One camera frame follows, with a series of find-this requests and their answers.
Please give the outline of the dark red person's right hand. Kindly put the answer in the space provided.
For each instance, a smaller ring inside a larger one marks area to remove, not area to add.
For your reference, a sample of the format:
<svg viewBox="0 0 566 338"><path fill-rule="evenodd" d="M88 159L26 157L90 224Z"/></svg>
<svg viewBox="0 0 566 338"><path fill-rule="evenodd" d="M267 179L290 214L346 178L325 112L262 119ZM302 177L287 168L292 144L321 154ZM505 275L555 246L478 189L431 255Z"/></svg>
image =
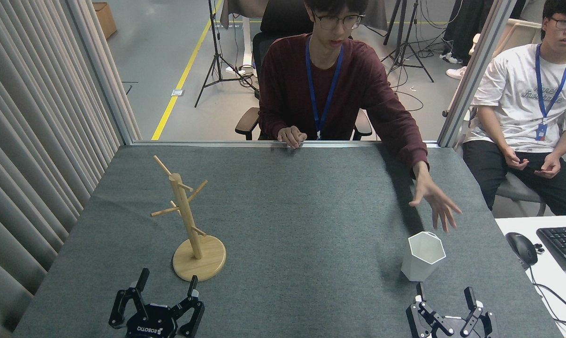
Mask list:
<svg viewBox="0 0 566 338"><path fill-rule="evenodd" d="M292 149L300 148L305 140L307 140L307 134L301 132L297 126L281 128L277 133L277 141L286 143Z"/></svg>

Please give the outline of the white person's left hand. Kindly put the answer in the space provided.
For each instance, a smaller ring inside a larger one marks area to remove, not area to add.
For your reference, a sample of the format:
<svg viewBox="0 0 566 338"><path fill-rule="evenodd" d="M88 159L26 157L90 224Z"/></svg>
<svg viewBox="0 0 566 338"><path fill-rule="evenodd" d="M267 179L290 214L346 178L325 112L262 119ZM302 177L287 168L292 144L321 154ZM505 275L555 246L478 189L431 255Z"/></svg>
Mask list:
<svg viewBox="0 0 566 338"><path fill-rule="evenodd" d="M534 175L544 179L553 179L560 172L560 158L560 155L555 152L547 154L541 168L534 171Z"/></svg>

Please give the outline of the dark red person's left hand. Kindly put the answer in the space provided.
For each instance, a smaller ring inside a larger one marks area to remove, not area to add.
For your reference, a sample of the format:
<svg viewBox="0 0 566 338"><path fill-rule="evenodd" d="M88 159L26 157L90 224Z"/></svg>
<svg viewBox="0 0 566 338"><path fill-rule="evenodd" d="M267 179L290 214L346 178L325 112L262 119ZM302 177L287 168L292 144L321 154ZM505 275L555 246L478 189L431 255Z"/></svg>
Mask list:
<svg viewBox="0 0 566 338"><path fill-rule="evenodd" d="M424 161L419 161L413 166L416 179L414 198L409 205L416 207L425 199L431 207L432 224L434 229L442 225L445 232L450 231L450 227L456 229L457 223L454 214L462 214L458 205L454 203L433 181L428 165Z"/></svg>

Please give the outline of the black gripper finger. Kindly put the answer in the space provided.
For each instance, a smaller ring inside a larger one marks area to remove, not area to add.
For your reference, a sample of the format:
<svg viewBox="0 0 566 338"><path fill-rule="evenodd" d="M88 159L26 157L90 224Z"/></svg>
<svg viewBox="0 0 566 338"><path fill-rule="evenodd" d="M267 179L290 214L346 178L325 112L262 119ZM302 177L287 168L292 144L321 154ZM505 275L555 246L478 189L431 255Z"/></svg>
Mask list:
<svg viewBox="0 0 566 338"><path fill-rule="evenodd" d="M124 311L126 310L126 305L129 300L133 300L137 313L141 314L142 320L149 319L149 315L141 295L141 292L145 288L149 274L149 269L143 268L135 286L129 287L126 290L120 290L116 293L114 305L112 306L112 311L108 320L108 323L112 328L120 329L124 327Z"/></svg>
<svg viewBox="0 0 566 338"><path fill-rule="evenodd" d="M406 309L410 331L414 338L451 338L452 326L446 318L427 304L424 295L424 283L416 285L417 295L414 302Z"/></svg>
<svg viewBox="0 0 566 338"><path fill-rule="evenodd" d="M195 337L205 310L204 302L199 300L199 292L196 289L198 282L198 276L192 276L190 286L187 291L187 297L170 308L170 316L175 321L175 334L183 335L187 338ZM191 319L188 323L179 327L176 321L188 310L193 310Z"/></svg>
<svg viewBox="0 0 566 338"><path fill-rule="evenodd" d="M484 327L485 338L497 338L497 330L495 329L497 325L496 315L491 311L485 312L485 307L481 301L476 299L472 287L466 287L464 293L470 313L466 319L464 319L464 323L459 329L459 334L464 338L469 337L474 331L475 325L480 322Z"/></svg>

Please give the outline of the white person's right hand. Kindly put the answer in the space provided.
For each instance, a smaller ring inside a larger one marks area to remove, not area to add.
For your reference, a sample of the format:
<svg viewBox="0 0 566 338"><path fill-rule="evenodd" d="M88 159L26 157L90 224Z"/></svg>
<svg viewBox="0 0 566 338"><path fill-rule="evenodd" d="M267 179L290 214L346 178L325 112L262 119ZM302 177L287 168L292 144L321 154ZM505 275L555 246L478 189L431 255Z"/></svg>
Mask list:
<svg viewBox="0 0 566 338"><path fill-rule="evenodd" d="M528 159L521 159L517 156L516 152L510 148L503 148L501 150L505 162L508 165L508 167L516 169L516 170L524 170L525 167L527 167L527 165L529 164L529 160Z"/></svg>

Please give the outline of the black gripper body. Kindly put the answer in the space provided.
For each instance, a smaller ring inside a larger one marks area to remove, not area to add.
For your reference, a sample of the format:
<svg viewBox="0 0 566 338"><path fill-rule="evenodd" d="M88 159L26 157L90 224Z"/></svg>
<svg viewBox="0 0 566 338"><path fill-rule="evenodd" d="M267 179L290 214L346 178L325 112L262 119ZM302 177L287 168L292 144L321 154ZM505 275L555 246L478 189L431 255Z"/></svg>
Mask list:
<svg viewBox="0 0 566 338"><path fill-rule="evenodd" d="M135 313L127 321L127 338L173 338L178 324L168 306L147 304L146 314Z"/></svg>
<svg viewBox="0 0 566 338"><path fill-rule="evenodd" d="M469 321L461 317L442 317L440 321L432 320L432 338L480 338L475 325L480 317L471 317Z"/></svg>

